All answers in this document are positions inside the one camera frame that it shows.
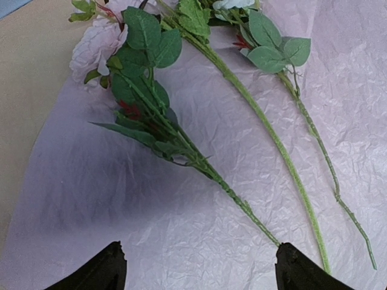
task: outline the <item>crumpled paper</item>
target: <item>crumpled paper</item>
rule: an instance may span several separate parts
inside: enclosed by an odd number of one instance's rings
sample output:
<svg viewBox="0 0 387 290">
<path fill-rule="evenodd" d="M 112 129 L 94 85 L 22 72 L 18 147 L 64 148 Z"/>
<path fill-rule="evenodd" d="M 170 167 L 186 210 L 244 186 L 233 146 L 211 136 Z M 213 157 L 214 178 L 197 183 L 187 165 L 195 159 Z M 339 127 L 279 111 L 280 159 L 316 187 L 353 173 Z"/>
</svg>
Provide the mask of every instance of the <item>crumpled paper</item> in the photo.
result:
<svg viewBox="0 0 387 290">
<path fill-rule="evenodd" d="M 313 203 L 333 276 L 354 289 L 387 279 L 387 91 L 383 1 L 283 1 L 263 9 L 284 34 L 311 37 L 302 99 L 325 142 L 343 200 L 369 234 L 379 269 L 337 205 L 316 141 L 273 76 L 255 70 L 229 30 L 212 45 L 246 84 L 287 147 Z M 157 72 L 181 126 L 282 242 L 320 264 L 290 174 L 268 133 L 221 73 L 188 43 Z M 128 260 L 126 288 L 276 289 L 276 247 L 216 185 L 90 124 L 113 122 L 110 93 L 68 80 L 30 157 L 0 262 L 8 290 L 35 290 L 71 274 L 113 240 Z"/>
</svg>

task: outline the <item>beige surface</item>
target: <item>beige surface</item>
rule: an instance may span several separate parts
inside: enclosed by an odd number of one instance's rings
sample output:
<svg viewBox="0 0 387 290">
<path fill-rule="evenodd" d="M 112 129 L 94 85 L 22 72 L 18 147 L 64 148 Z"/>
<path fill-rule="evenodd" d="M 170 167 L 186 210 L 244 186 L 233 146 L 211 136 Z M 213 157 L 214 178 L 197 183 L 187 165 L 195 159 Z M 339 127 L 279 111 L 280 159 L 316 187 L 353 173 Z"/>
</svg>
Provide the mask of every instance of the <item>beige surface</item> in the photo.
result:
<svg viewBox="0 0 387 290">
<path fill-rule="evenodd" d="M 34 141 L 89 24 L 67 21 L 70 0 L 33 0 L 0 20 L 0 251 Z"/>
</svg>

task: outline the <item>black object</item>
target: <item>black object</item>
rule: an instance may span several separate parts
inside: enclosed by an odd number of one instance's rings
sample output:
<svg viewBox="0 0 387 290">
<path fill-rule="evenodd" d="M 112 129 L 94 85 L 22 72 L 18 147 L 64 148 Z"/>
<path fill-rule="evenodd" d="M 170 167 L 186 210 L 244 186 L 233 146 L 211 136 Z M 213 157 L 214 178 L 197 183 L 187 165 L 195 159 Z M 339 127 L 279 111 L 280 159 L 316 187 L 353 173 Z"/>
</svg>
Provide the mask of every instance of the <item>black object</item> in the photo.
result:
<svg viewBox="0 0 387 290">
<path fill-rule="evenodd" d="M 277 250 L 278 290 L 354 290 L 328 275 L 291 243 Z"/>
<path fill-rule="evenodd" d="M 113 242 L 89 262 L 46 290 L 124 290 L 126 260 L 120 242 Z"/>
</svg>

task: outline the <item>leaf stem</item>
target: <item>leaf stem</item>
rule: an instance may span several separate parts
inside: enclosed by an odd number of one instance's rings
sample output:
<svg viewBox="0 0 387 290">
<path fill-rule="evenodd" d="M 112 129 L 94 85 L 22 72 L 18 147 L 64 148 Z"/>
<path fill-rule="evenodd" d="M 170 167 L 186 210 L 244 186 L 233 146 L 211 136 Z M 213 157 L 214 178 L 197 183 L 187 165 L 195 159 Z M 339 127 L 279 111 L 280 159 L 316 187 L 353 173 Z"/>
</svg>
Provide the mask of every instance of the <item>leaf stem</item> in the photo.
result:
<svg viewBox="0 0 387 290">
<path fill-rule="evenodd" d="M 333 163 L 331 161 L 331 158 L 328 155 L 327 149 L 325 148 L 325 145 L 324 145 L 324 143 L 323 143 L 323 141 L 321 139 L 319 131 L 317 130 L 316 126 L 314 125 L 313 119 L 310 117 L 310 115 L 309 115 L 305 105 L 303 104 L 303 102 L 302 102 L 302 100 L 300 98 L 301 94 L 300 94 L 300 89 L 299 89 L 299 86 L 298 86 L 298 83 L 297 83 L 295 67 L 293 67 L 293 74 L 294 74 L 294 83 L 296 85 L 296 88 L 294 88 L 293 84 L 291 83 L 290 79 L 285 74 L 285 72 L 283 72 L 283 71 L 279 72 L 279 73 L 277 73 L 277 76 L 284 83 L 285 87 L 287 88 L 287 90 L 289 91 L 291 96 L 293 97 L 293 100 L 296 102 L 297 107 L 301 111 L 301 114 L 306 119 L 306 121 L 308 123 L 308 126 L 309 126 L 309 128 L 311 130 L 311 133 L 317 139 L 317 143 L 319 144 L 319 147 L 321 148 L 321 151 L 322 151 L 322 153 L 324 155 L 325 161 L 328 164 L 329 170 L 331 172 L 331 175 L 332 175 L 332 178 L 333 178 L 333 181 L 334 181 L 334 186 L 335 186 L 334 197 L 336 198 L 336 201 L 339 203 L 339 205 L 345 210 L 345 212 L 348 214 L 348 216 L 354 222 L 354 224 L 357 227 L 358 231 L 363 236 L 363 238 L 364 238 L 364 240 L 366 242 L 366 245 L 367 245 L 368 254 L 369 254 L 369 258 L 371 259 L 372 267 L 374 269 L 377 269 L 376 261 L 375 261 L 374 255 L 372 253 L 371 242 L 369 241 L 369 238 L 368 238 L 367 234 L 365 233 L 365 231 L 363 230 L 361 224 L 357 221 L 354 213 L 350 210 L 350 208 L 346 205 L 346 203 L 343 202 L 343 200 L 341 198 L 341 195 L 340 195 L 340 184 L 339 184 L 339 180 L 338 180 L 337 175 L 336 175 L 336 171 L 335 171 L 335 169 L 333 167 Z"/>
<path fill-rule="evenodd" d="M 265 116 L 265 113 L 262 111 L 262 109 L 258 106 L 257 102 L 255 102 L 252 95 L 249 93 L 247 88 L 239 81 L 236 75 L 234 75 L 233 72 L 228 68 L 228 66 L 223 62 L 223 60 L 217 55 L 217 53 L 209 46 L 201 43 L 197 38 L 195 38 L 193 35 L 185 31 L 181 26 L 179 26 L 178 23 L 176 23 L 172 18 L 164 18 L 163 21 L 167 24 L 166 27 L 170 28 L 178 28 L 181 32 L 181 35 L 190 42 L 194 47 L 196 47 L 200 52 L 202 52 L 213 64 L 223 73 L 223 77 L 228 80 L 230 83 L 234 85 L 234 87 L 239 91 L 239 93 L 245 98 L 247 103 L 250 105 L 250 107 L 254 110 L 255 114 L 261 119 L 263 125 L 267 129 L 268 133 L 270 134 L 271 138 L 275 142 L 279 152 L 281 153 L 288 169 L 293 177 L 299 191 L 301 194 L 301 198 L 304 202 L 304 206 L 308 212 L 314 233 L 316 235 L 317 244 L 319 246 L 320 255 L 322 258 L 322 263 L 324 266 L 325 272 L 328 274 L 331 273 L 329 261 L 328 261 L 328 254 L 325 248 L 324 240 L 322 238 L 322 233 L 316 218 L 316 215 L 314 213 L 312 204 L 309 200 L 309 197 L 307 195 L 307 192 L 305 190 L 305 187 L 298 175 L 298 172 L 285 148 L 283 145 L 281 139 L 277 136 L 275 130 L 271 126 L 269 120 Z"/>
<path fill-rule="evenodd" d="M 230 186 L 225 182 L 225 180 L 222 178 L 222 176 L 212 167 L 212 165 L 208 162 L 207 158 L 204 157 L 199 149 L 195 146 L 195 144 L 190 140 L 190 138 L 187 136 L 185 131 L 179 127 L 178 129 L 181 136 L 184 138 L 187 145 L 198 154 L 198 157 L 200 158 L 200 168 L 207 172 L 211 179 L 214 180 L 216 183 L 218 183 L 221 188 L 227 193 L 228 196 L 230 196 L 233 201 L 241 208 L 241 210 L 252 220 L 254 224 L 256 224 L 261 231 L 277 246 L 280 246 L 280 242 L 277 240 L 277 238 L 274 237 L 274 235 L 270 232 L 270 230 L 267 229 L 267 227 L 259 220 L 258 217 L 254 214 L 251 206 L 247 201 L 243 201 Z"/>
</svg>

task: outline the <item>artificial flower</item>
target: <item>artificial flower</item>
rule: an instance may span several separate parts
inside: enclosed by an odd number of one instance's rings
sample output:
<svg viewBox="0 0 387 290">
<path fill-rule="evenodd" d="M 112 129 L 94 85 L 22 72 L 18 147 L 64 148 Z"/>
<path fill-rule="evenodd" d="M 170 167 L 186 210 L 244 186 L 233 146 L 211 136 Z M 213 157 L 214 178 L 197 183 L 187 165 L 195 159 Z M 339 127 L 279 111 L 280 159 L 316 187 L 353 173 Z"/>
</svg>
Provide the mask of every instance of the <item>artificial flower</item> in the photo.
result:
<svg viewBox="0 0 387 290">
<path fill-rule="evenodd" d="M 70 62 L 73 79 L 77 83 L 84 83 L 86 75 L 94 69 L 98 69 L 102 76 L 108 76 L 110 71 L 106 62 L 121 48 L 127 35 L 127 25 L 122 29 L 119 23 L 111 22 L 107 18 L 94 20 L 93 26 L 86 30 L 73 50 Z M 90 81 L 88 84 L 94 86 L 95 82 Z"/>
</svg>

